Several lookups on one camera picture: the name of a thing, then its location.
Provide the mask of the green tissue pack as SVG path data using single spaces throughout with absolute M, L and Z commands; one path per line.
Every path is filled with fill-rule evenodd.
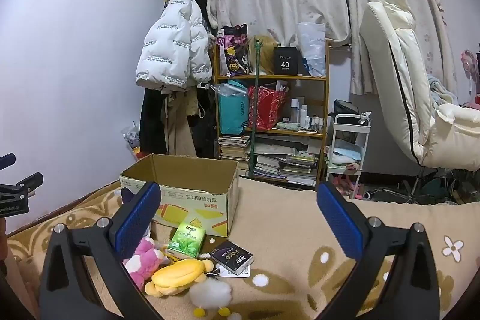
M 206 230 L 181 223 L 168 243 L 166 251 L 178 259 L 196 258 L 203 246 Z

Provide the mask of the white fluffy plush toy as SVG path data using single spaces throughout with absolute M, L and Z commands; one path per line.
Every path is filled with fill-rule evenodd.
M 208 310 L 216 310 L 223 318 L 231 314 L 229 305 L 232 300 L 232 288 L 226 282 L 207 278 L 193 285 L 188 295 L 194 306 L 193 314 L 196 318 L 205 317 Z

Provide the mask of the yellow plush toy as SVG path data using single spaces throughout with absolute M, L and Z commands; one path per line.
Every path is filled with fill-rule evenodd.
M 151 281 L 145 284 L 148 296 L 174 296 L 187 290 L 196 283 L 207 279 L 207 273 L 215 268 L 209 259 L 185 259 L 174 262 L 156 271 Z

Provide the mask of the white puffer jacket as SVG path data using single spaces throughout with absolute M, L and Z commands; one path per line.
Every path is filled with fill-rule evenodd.
M 136 84 L 171 93 L 208 83 L 212 78 L 208 21 L 196 0 L 169 0 L 144 39 Z

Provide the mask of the cream reclining chair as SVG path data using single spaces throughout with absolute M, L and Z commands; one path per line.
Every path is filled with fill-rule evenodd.
M 374 0 L 360 35 L 382 115 L 403 153 L 423 167 L 479 169 L 479 111 L 435 103 L 407 0 Z

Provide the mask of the white utility cart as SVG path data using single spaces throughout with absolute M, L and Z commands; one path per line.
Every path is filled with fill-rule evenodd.
M 326 154 L 326 179 L 345 196 L 361 199 L 360 177 L 371 130 L 371 112 L 337 114 Z

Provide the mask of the pink plush toy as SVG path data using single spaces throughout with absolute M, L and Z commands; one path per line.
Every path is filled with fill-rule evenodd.
M 168 266 L 170 259 L 161 246 L 151 237 L 143 237 L 132 257 L 123 260 L 123 265 L 139 290 L 143 290 L 151 276 L 163 266 Z

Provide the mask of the beige coat hanging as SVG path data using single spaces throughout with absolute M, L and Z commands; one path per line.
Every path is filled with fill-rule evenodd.
M 199 104 L 197 88 L 164 95 L 164 135 L 167 153 L 175 156 L 197 157 L 188 119 L 206 115 Z

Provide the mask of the snack bags on floor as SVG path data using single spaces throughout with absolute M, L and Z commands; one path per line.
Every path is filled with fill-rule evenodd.
M 135 158 L 139 159 L 142 156 L 142 151 L 140 146 L 140 130 L 137 123 L 133 121 L 131 125 L 124 127 L 120 133 L 130 152 Z

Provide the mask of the wooden bookshelf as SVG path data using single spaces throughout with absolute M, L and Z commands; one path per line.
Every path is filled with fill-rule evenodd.
M 311 76 L 295 48 L 270 46 L 266 37 L 247 42 L 256 58 L 250 75 L 225 71 L 231 48 L 212 50 L 213 81 L 243 98 L 241 124 L 233 103 L 216 95 L 216 135 L 222 159 L 245 166 L 241 174 L 295 188 L 315 188 L 324 178 L 329 113 L 329 76 Z

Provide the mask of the red patterned bag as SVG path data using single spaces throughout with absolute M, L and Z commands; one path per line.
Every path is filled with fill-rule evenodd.
M 276 91 L 264 86 L 258 87 L 256 129 L 267 131 L 276 126 L 286 98 L 285 91 Z

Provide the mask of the printed cardboard box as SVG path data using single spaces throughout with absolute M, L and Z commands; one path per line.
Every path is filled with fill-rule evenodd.
M 137 193 L 147 182 L 160 186 L 154 221 L 167 227 L 189 223 L 226 238 L 239 202 L 235 161 L 150 154 L 120 174 L 120 185 Z

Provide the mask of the stack of books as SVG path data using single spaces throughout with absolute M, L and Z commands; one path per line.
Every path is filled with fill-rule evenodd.
M 250 164 L 251 138 L 249 136 L 220 136 L 220 159 L 236 161 L 241 171 L 247 172 Z

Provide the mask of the teal bag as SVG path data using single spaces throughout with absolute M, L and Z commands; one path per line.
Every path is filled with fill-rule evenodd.
M 220 133 L 229 136 L 241 135 L 248 121 L 248 89 L 236 80 L 230 80 L 218 85 L 217 97 Z

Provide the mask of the black box with 40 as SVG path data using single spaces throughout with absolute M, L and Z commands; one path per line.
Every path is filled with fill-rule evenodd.
M 273 50 L 273 70 L 275 75 L 297 76 L 299 51 L 295 47 L 275 47 Z

